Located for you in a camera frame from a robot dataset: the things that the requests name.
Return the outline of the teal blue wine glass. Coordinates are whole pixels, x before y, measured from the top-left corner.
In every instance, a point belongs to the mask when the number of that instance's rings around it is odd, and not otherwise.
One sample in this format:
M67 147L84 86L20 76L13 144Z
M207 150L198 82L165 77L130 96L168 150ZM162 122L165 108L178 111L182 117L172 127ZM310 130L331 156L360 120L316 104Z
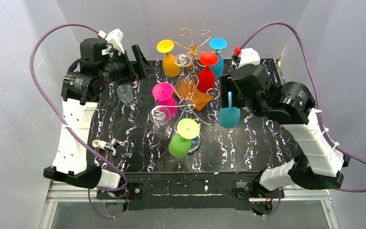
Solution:
M228 93L228 107L220 108L218 123L223 128L234 128L238 125L240 120L241 110L232 106L232 93Z

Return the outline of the clear patterned wine glass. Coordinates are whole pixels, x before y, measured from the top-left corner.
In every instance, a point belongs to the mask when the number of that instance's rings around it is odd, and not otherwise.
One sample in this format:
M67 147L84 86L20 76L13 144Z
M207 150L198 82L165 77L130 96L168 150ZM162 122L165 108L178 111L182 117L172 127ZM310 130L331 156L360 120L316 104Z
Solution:
M133 104L133 94L131 87L128 84L118 85L117 94L119 99L127 106Z

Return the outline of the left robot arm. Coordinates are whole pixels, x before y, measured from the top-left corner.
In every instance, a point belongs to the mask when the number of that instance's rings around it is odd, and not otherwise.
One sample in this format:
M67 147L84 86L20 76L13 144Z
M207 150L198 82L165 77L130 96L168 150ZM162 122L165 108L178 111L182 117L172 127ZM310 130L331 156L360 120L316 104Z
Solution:
M82 188L119 189L121 175L87 162L91 121L106 85L125 85L155 73L138 45L132 46L135 62L116 42L88 38L80 44L80 58L68 68L61 96L62 129L57 154L43 171L47 179Z

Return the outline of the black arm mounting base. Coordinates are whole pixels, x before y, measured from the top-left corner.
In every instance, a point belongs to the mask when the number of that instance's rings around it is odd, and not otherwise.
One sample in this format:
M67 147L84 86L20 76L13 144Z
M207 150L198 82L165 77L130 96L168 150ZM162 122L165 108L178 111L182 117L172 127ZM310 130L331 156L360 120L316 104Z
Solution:
M97 191L98 200L122 203L125 209L233 208L269 214L284 198L278 188L269 194L252 194L256 172L156 172L127 173L128 185L117 192Z

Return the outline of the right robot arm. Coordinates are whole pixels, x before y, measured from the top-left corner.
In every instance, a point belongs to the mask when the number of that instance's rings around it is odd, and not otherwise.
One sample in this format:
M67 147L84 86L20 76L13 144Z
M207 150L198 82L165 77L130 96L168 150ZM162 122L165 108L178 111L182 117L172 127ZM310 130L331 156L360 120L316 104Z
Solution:
M267 117L285 128L301 148L289 162L260 171L249 190L268 193L279 187L298 185L305 189L339 189L341 169L349 159L326 139L318 123L318 109L310 90L302 83L278 85L263 65L246 64L220 79L222 107L248 108L255 116Z

